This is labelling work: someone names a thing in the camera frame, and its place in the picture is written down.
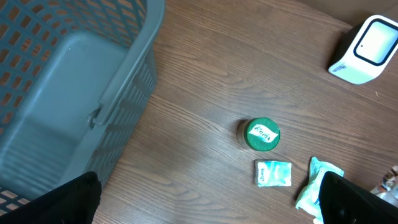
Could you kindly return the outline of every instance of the brown wooden tabletop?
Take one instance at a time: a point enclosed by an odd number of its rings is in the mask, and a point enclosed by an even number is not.
[[[398,162],[398,60],[365,85],[327,72],[351,27],[294,0],[167,0],[158,83],[95,223],[312,223],[296,210],[312,156],[373,188]],[[243,119],[280,128],[242,150]],[[290,161],[291,187],[259,188],[253,161]]]

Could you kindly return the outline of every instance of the green lid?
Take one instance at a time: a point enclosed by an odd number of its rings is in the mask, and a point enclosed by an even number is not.
[[[280,131],[273,120],[256,118],[248,122],[243,136],[250,148],[257,151],[270,151],[278,145]]]

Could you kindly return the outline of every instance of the plastic basket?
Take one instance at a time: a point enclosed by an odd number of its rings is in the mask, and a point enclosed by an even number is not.
[[[0,1],[0,215],[95,171],[155,88],[164,0]]]

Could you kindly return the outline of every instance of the teal wrapper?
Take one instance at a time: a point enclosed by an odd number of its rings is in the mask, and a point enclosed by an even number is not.
[[[290,162],[256,160],[254,181],[259,187],[291,186]]]

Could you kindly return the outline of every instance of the jar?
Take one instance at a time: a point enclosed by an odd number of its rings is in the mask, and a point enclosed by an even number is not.
[[[254,118],[239,125],[236,136],[245,149],[270,151],[279,143],[278,125],[269,118]]]

